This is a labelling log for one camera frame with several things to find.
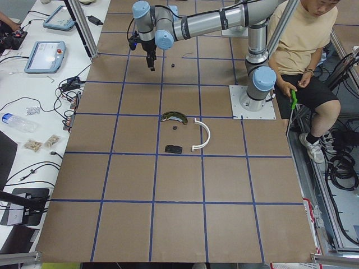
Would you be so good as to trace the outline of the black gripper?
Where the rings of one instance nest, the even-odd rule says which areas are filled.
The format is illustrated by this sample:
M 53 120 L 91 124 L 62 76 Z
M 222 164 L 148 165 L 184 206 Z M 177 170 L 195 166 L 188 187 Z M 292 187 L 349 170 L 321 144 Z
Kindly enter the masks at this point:
M 157 59 L 157 57 L 156 57 L 156 51 L 151 50 L 151 51 L 148 51 L 148 52 L 147 52 L 146 62 L 147 62 L 147 65 L 148 65 L 148 67 L 150 67 L 150 70 L 151 70 L 152 72 L 155 71 L 154 62 L 156 61 L 156 59 Z

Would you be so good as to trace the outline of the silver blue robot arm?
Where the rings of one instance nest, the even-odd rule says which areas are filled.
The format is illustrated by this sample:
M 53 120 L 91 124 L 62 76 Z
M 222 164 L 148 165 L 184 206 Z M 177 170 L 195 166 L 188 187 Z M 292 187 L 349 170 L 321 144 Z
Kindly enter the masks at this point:
M 155 70 L 156 49 L 170 49 L 180 40 L 236 26 L 248 29 L 248 53 L 246 70 L 248 86 L 240 97 L 241 106 L 251 112 L 261 110 L 267 94 L 276 81 L 275 72 L 268 66 L 270 49 L 267 44 L 269 17 L 278 6 L 278 1 L 239 1 L 193 15 L 179 15 L 177 6 L 150 5 L 147 1 L 137 1 L 132 13 L 137 29 L 128 38 L 131 50 L 138 44 L 146 51 L 146 61 L 151 71 Z

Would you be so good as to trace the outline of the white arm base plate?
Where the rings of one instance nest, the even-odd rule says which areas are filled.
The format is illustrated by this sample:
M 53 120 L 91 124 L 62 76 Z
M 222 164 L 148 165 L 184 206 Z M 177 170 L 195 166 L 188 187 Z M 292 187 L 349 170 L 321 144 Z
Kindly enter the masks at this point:
M 264 100 L 252 100 L 247 96 L 247 86 L 229 86 L 232 118 L 248 120 L 276 120 L 270 92 Z

